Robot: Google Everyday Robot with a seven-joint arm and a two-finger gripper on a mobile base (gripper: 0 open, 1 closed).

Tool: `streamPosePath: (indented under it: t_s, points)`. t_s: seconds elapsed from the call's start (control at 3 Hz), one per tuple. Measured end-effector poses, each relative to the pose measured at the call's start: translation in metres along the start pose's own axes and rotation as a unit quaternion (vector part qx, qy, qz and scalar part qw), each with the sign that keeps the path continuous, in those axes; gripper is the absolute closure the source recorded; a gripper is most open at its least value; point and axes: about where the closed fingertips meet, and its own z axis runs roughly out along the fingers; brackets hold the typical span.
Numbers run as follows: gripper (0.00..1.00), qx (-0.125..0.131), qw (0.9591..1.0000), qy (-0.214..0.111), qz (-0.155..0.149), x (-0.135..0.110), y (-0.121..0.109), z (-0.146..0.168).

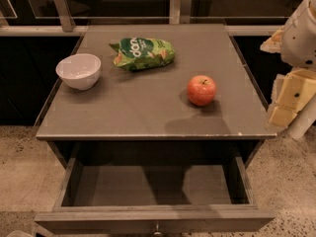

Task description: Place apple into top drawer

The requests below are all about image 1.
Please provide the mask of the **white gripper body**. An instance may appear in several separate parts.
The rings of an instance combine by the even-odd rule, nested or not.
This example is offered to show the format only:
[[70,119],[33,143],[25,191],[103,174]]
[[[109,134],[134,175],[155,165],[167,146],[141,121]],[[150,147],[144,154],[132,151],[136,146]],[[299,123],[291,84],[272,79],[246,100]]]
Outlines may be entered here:
[[293,67],[316,68],[316,0],[303,0],[286,21],[280,56]]

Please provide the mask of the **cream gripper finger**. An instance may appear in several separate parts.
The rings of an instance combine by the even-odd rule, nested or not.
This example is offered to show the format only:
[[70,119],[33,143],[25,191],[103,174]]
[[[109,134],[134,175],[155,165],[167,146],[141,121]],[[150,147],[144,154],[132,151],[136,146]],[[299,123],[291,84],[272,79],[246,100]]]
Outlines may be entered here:
[[268,124],[288,127],[316,94],[316,71],[294,67],[274,81]]
[[280,43],[283,33],[283,28],[276,30],[267,40],[265,40],[260,50],[268,53],[280,53]]

